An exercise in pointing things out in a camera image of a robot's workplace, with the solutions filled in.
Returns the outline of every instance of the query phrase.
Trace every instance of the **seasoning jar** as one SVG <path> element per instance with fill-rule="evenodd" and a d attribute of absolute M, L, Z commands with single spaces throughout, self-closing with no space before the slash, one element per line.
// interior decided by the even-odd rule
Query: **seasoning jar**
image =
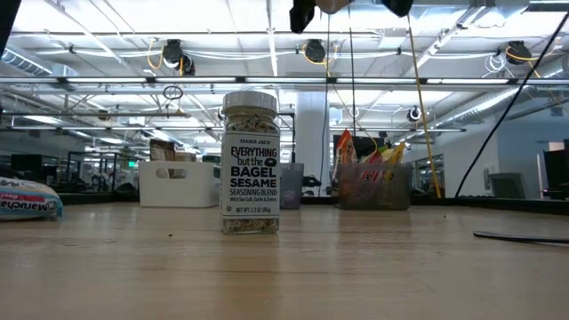
<path fill-rule="evenodd" d="M 280 130 L 276 99 L 262 92 L 223 98 L 221 230 L 228 235 L 276 233 L 280 214 Z"/>

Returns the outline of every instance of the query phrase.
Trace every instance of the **clear plastic bin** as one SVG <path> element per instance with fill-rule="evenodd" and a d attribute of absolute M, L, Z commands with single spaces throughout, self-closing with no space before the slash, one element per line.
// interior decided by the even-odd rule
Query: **clear plastic bin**
<path fill-rule="evenodd" d="M 281 164 L 281 209 L 301 208 L 304 164 Z"/>
<path fill-rule="evenodd" d="M 410 164 L 340 164 L 340 208 L 407 210 L 412 171 Z"/>

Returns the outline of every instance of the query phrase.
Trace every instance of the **white storage bin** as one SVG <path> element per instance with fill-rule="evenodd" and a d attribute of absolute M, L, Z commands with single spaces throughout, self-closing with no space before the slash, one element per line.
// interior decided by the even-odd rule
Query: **white storage bin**
<path fill-rule="evenodd" d="M 219 205 L 219 167 L 215 164 L 142 162 L 139 172 L 141 206 L 207 208 Z"/>

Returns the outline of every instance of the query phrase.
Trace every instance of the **table surface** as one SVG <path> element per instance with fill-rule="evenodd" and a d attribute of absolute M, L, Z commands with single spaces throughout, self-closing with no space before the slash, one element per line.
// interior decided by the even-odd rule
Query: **table surface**
<path fill-rule="evenodd" d="M 69 206 L 0 222 L 2 319 L 564 319 L 569 218 L 460 207 L 282 212 L 224 236 L 216 209 Z"/>

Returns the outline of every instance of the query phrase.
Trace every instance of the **white plastic lid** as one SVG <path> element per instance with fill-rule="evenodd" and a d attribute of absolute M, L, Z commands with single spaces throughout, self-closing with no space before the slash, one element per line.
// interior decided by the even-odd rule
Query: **white plastic lid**
<path fill-rule="evenodd" d="M 223 97 L 223 113 L 234 107 L 265 108 L 274 113 L 277 112 L 276 98 L 263 92 L 232 92 Z"/>

